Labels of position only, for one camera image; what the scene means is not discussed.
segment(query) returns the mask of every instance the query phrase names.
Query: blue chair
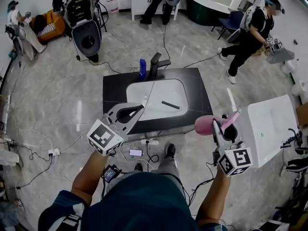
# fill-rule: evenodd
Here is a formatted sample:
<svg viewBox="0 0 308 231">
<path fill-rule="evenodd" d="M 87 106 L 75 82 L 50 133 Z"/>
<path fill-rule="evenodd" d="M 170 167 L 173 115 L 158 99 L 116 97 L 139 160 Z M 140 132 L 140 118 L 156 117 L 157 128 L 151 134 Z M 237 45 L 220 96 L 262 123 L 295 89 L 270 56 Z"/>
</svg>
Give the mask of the blue chair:
<svg viewBox="0 0 308 231">
<path fill-rule="evenodd" d="M 242 18 L 244 16 L 244 13 L 242 11 L 233 11 L 230 13 L 230 18 L 224 19 L 224 18 L 218 18 L 220 22 L 222 23 L 222 31 L 221 35 L 219 36 L 218 40 L 220 40 L 221 36 L 225 33 L 225 31 L 235 31 L 240 28 L 240 24 L 242 21 Z"/>
</svg>

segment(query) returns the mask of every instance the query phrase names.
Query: gray marble floor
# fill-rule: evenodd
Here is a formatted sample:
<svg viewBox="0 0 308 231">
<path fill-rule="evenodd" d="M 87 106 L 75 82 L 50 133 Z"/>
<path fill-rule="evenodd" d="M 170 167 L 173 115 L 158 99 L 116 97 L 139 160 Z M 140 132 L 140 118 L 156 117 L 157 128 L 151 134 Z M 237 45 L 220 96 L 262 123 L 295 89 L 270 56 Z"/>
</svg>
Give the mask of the gray marble floor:
<svg viewBox="0 0 308 231">
<path fill-rule="evenodd" d="M 138 20 L 130 20 L 130 13 L 112 15 L 107 29 L 108 32 L 103 33 L 103 44 L 99 51 L 100 61 L 109 62 L 118 72 L 138 71 L 140 58 L 147 61 L 149 68 L 149 53 L 143 52 L 131 57 L 128 51 L 123 56 L 124 50 L 129 50 L 132 55 L 142 50 L 147 50 L 152 55 L 160 52 L 163 55 L 162 60 L 168 58 L 163 43 L 165 27 L 159 17 L 153 19 L 152 25 L 142 26 Z M 197 25 L 179 13 L 177 20 L 170 21 L 166 26 L 166 48 L 172 61 L 169 68 L 182 68 L 215 55 L 217 47 L 227 46 L 227 34 L 225 38 L 217 40 L 219 30 L 216 28 L 211 32 L 210 27 Z M 39 54 L 34 61 L 23 60 L 13 92 L 8 135 L 45 158 L 48 158 L 50 148 L 66 148 L 102 115 L 103 76 L 115 74 L 106 64 L 93 66 L 88 61 L 78 62 L 75 56 L 76 50 L 68 38 L 52 40 L 45 52 Z M 215 115 L 230 113 L 232 106 L 240 108 L 290 94 L 291 81 L 278 65 L 269 65 L 264 56 L 251 57 L 240 68 L 236 85 L 231 84 L 226 75 L 231 61 L 232 57 L 224 62 L 217 56 L 193 65 L 200 70 Z M 12 92 L 18 72 L 18 62 L 15 61 L 3 94 Z M 293 97 L 291 99 L 296 106 L 296 101 Z M 212 162 L 211 153 L 215 149 L 211 136 L 202 137 L 192 131 L 185 135 L 162 137 L 159 141 L 158 146 L 150 147 L 149 153 L 162 155 L 165 144 L 168 141 L 174 143 L 177 147 L 176 161 L 180 177 L 189 193 L 201 181 L 211 178 L 205 165 L 206 162 Z M 140 143 L 123 147 L 126 159 L 131 159 L 128 156 L 131 148 L 145 149 Z M 60 190 L 70 190 L 71 182 L 92 151 L 86 136 L 82 135 L 61 153 L 46 173 L 29 186 L 10 191 L 10 197 L 16 195 L 24 203 L 25 212 L 18 212 L 24 225 L 30 230 L 37 229 L 40 213 L 52 204 Z M 15 167 L 5 167 L 1 173 L 6 179 L 7 188 L 28 183 L 40 172 L 40 168 L 48 166 L 44 161 L 37 160 L 36 156 L 30 161 L 30 151 L 26 148 L 18 148 L 18 153 L 24 162 L 22 171 L 18 172 Z M 293 156 L 292 149 L 285 151 L 286 158 Z M 117 164 L 123 171 L 132 170 L 135 166 L 134 163 L 123 162 L 120 153 L 110 158 L 110 163 Z M 233 177 L 223 219 L 236 226 L 237 230 L 248 230 L 261 219 L 270 217 L 274 213 L 274 207 L 288 198 L 295 177 L 292 173 L 279 177 L 281 166 L 282 155 L 279 154 L 262 168 L 250 169 L 244 175 Z M 192 215 L 197 213 L 209 187 L 210 184 L 198 190 L 191 206 Z M 101 191 L 102 184 L 95 193 L 94 203 L 99 201 Z"/>
</svg>

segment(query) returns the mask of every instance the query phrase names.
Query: orange armchair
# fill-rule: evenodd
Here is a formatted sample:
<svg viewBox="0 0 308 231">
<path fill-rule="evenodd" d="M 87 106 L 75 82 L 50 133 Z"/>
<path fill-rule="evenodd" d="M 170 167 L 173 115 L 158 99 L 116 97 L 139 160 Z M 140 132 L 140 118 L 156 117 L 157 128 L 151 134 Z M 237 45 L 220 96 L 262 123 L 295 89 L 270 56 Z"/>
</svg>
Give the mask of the orange armchair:
<svg viewBox="0 0 308 231">
<path fill-rule="evenodd" d="M 46 19 L 45 28 L 37 34 L 40 43 L 46 42 L 51 38 L 62 35 L 65 32 L 64 19 L 60 16 L 55 16 L 52 10 L 43 14 Z M 35 18 L 32 18 L 32 27 L 34 26 Z"/>
</svg>

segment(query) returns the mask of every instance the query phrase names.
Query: blue bottle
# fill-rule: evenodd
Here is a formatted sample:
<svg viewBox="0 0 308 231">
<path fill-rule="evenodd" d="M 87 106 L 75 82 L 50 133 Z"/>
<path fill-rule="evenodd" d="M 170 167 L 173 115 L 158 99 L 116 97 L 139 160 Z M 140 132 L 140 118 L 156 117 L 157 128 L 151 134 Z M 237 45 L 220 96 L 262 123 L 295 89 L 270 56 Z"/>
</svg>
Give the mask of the blue bottle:
<svg viewBox="0 0 308 231">
<path fill-rule="evenodd" d="M 145 76 L 146 76 L 146 61 L 144 59 L 140 59 L 139 78 L 144 79 Z"/>
</svg>

